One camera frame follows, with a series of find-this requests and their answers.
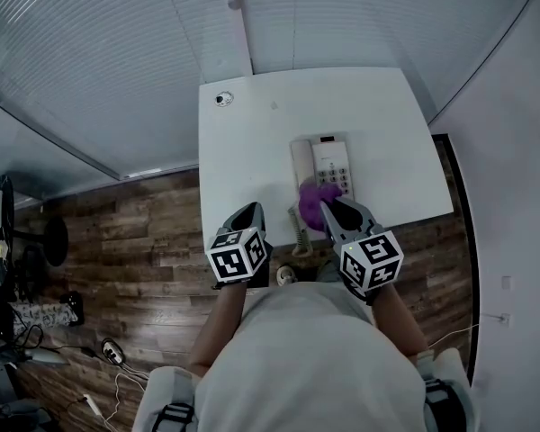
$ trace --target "white table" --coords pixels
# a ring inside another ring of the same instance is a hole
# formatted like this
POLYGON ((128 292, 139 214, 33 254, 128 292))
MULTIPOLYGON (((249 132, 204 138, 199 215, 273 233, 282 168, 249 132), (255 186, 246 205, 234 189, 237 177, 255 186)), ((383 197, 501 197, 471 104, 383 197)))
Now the white table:
POLYGON ((346 133, 355 200, 384 227, 453 210, 428 126, 397 68, 291 70, 202 85, 199 125, 204 242, 258 201, 268 242, 294 243, 289 144, 313 134, 346 133), (219 107, 223 91, 234 99, 219 107))

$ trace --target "telephone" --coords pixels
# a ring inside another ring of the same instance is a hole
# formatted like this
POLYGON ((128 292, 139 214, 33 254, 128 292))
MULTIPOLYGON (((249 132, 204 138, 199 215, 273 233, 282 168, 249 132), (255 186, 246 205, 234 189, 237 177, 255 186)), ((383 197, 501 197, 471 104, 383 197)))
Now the telephone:
POLYGON ((343 196, 354 200, 346 142, 337 136, 317 136, 290 143, 297 188, 307 179, 317 185, 334 183, 343 196))
MULTIPOLYGON (((305 181, 316 185, 334 183, 340 187, 343 196, 354 200, 350 163, 346 142, 339 136, 316 136, 309 139, 297 139, 290 143, 296 192, 305 181)), ((288 209, 290 222, 296 235, 294 257, 308 257, 313 248, 308 235, 308 227, 298 209, 298 199, 288 209)))

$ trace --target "phone keypad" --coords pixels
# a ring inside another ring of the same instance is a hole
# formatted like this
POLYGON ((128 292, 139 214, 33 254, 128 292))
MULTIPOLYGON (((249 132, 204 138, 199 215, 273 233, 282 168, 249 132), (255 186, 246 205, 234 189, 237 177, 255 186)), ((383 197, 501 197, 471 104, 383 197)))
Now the phone keypad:
POLYGON ((319 184, 336 184, 342 191, 342 194, 352 196, 350 174, 347 168, 334 168, 331 166, 328 171, 319 171, 318 181, 319 184))

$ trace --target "purple plush toy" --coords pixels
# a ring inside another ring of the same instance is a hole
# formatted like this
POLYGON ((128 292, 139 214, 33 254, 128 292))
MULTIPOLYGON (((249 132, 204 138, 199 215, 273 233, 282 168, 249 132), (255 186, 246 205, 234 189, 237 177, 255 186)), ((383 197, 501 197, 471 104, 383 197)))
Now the purple plush toy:
POLYGON ((324 231, 324 221, 320 212, 320 200, 332 203, 342 191, 336 184, 325 183, 317 187, 313 182, 303 183, 300 186, 300 201, 298 209, 304 222, 314 230, 324 231))

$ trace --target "phone handset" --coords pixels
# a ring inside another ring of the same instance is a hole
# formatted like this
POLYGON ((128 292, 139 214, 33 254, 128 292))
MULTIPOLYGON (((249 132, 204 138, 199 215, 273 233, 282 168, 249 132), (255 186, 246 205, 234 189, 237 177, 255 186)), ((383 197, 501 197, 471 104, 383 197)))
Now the phone handset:
POLYGON ((302 140, 293 140, 290 143, 292 152, 292 162, 294 164, 294 176, 296 178, 296 187, 300 188, 306 180, 316 183, 316 171, 314 170, 314 154, 312 152, 311 142, 302 140))

